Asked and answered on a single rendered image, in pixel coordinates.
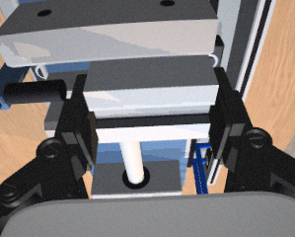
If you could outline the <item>grey slotted metal block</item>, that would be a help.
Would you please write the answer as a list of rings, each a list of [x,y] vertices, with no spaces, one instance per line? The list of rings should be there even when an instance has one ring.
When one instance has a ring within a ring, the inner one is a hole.
[[[94,60],[83,94],[101,143],[206,138],[218,81],[208,54]]]

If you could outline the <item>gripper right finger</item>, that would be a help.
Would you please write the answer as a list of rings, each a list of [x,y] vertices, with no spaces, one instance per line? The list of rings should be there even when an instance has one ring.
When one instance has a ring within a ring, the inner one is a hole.
[[[295,158],[273,146],[266,130],[252,125],[224,67],[213,69],[219,87],[209,109],[208,135],[214,159],[228,169],[224,193],[271,192],[295,198]]]

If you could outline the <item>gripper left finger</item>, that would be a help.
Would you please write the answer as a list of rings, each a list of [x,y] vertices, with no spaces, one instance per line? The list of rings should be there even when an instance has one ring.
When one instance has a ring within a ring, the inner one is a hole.
[[[28,206],[89,198],[83,176],[96,164],[99,137],[95,113],[83,94],[86,78],[87,74],[77,75],[54,136],[38,145],[36,158],[1,183],[0,235],[8,220]]]

